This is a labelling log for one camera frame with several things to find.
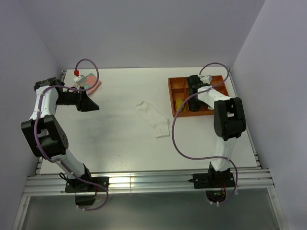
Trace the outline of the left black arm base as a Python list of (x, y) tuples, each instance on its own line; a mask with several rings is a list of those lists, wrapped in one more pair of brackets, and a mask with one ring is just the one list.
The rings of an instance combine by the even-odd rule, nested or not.
[(99, 207), (90, 208), (97, 198), (98, 192), (106, 192), (106, 201), (108, 200), (108, 186), (109, 186), (109, 177), (99, 176), (92, 177), (90, 171), (84, 167), (85, 174), (81, 176), (83, 181), (78, 179), (69, 179), (64, 173), (60, 172), (59, 176), (61, 179), (65, 180), (65, 193), (74, 193), (75, 194), (75, 204), (77, 208), (82, 208), (84, 210), (97, 210)]

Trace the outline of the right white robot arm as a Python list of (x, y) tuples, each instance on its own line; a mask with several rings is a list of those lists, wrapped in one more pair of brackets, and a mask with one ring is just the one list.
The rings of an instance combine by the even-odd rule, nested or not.
[(187, 78), (189, 96), (200, 93), (188, 100), (191, 112), (213, 109), (213, 128), (217, 135), (217, 144), (210, 167), (214, 169), (208, 174), (208, 183), (217, 187), (224, 181), (223, 171), (230, 168), (229, 159), (237, 139), (246, 130), (246, 119), (242, 100), (230, 97), (225, 84), (218, 82), (216, 86), (212, 76), (191, 75)]

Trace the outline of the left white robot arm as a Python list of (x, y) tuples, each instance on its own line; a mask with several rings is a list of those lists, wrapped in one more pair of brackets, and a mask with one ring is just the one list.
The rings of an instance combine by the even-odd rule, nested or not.
[(80, 112), (98, 111), (99, 106), (84, 89), (69, 89), (56, 78), (36, 82), (34, 91), (33, 114), (21, 124), (30, 149), (35, 156), (57, 164), (69, 180), (76, 180), (76, 186), (82, 191), (89, 191), (94, 180), (87, 167), (69, 150), (67, 135), (55, 118), (55, 111), (58, 105), (74, 105)]

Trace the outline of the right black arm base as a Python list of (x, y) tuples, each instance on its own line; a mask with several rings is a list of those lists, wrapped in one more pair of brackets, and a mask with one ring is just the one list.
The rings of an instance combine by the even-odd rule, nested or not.
[(206, 191), (206, 197), (210, 203), (221, 204), (227, 199), (227, 188), (235, 188), (236, 180), (230, 168), (217, 171), (212, 164), (206, 173), (194, 173), (189, 183), (193, 183), (194, 189), (214, 189)]

